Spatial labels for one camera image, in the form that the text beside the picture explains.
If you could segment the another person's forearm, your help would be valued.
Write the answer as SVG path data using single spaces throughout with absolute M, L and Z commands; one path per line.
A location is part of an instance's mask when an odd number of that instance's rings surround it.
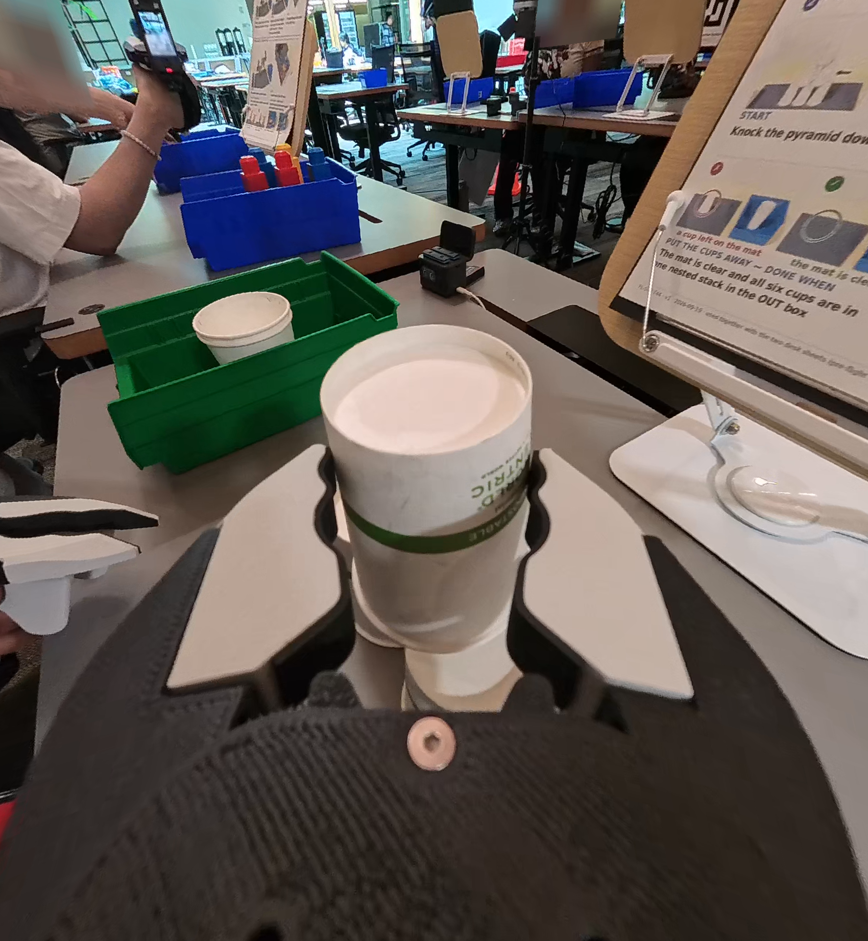
M 77 190 L 79 212 L 66 249 L 102 257 L 116 254 L 145 203 L 159 155 L 122 130 L 112 155 Z

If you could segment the green plastic bin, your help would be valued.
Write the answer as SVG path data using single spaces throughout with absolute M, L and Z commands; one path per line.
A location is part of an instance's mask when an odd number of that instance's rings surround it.
M 293 340 L 218 363 L 194 316 L 254 292 L 287 299 Z M 398 307 L 323 252 L 101 313 L 118 391 L 109 412 L 125 452 L 139 468 L 182 473 L 317 417 L 327 371 L 358 343 L 394 329 Z

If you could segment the printed instruction board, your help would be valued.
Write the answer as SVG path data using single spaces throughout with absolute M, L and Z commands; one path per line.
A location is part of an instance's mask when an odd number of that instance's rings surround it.
M 317 37 L 306 1 L 252 2 L 249 90 L 241 135 L 275 153 L 302 150 Z
M 641 323 L 868 412 L 868 2 L 744 2 L 605 276 Z

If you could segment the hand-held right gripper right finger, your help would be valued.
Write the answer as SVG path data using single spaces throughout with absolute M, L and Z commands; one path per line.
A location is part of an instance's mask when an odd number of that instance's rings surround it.
M 549 448 L 526 483 L 507 650 L 551 687 L 559 712 L 616 690 L 692 703 L 695 688 L 648 545 L 628 512 Z

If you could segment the black charging hub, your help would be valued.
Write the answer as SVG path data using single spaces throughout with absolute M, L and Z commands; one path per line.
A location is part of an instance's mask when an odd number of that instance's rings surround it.
M 437 246 L 425 249 L 419 257 L 422 288 L 440 297 L 466 292 L 485 276 L 485 268 L 474 263 L 475 230 L 444 221 Z

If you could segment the large blue plastic bin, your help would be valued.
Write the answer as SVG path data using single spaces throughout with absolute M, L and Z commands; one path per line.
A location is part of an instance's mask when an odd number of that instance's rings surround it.
M 359 177 L 334 160 L 322 181 L 246 192 L 240 171 L 187 177 L 180 207 L 193 257 L 216 272 L 361 241 Z

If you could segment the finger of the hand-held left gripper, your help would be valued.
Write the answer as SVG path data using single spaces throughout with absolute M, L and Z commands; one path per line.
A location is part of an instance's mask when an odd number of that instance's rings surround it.
M 86 535 L 158 526 L 158 516 L 122 504 L 83 498 L 0 500 L 0 536 Z
M 70 616 L 71 580 L 97 578 L 139 552 L 109 535 L 0 535 L 1 609 L 28 634 L 60 632 Z

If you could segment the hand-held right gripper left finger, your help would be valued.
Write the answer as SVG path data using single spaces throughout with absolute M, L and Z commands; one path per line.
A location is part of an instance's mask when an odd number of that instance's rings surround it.
M 346 562 L 335 545 L 334 461 L 313 445 L 222 519 L 165 692 L 238 688 L 264 712 L 302 705 L 354 649 Z

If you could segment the white board stand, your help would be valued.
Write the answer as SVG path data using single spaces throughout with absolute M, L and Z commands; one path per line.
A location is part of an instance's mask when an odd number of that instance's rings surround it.
M 616 449 L 615 477 L 829 645 L 868 661 L 868 432 L 665 330 L 640 353 L 699 387 Z

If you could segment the wooden desk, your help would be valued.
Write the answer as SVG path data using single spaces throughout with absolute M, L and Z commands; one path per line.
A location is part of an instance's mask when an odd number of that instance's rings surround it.
M 616 164 L 624 156 L 632 136 L 670 137 L 681 118 L 680 112 L 672 111 L 652 112 L 644 121 L 631 119 L 628 114 L 627 110 L 615 115 L 594 110 L 574 111 L 569 105 L 534 112 L 533 124 L 544 152 L 569 160 L 569 189 L 558 238 L 556 267 L 559 271 L 599 255 L 594 249 L 579 255 L 574 248 L 590 165 L 594 162 Z M 503 132 L 524 126 L 526 119 L 523 112 L 512 116 L 507 104 L 496 116 L 489 116 L 483 104 L 461 112 L 442 103 L 402 109 L 397 115 L 412 125 L 416 137 L 444 145 L 447 204 L 455 209 L 465 208 L 460 189 L 461 154 L 475 150 L 498 154 Z

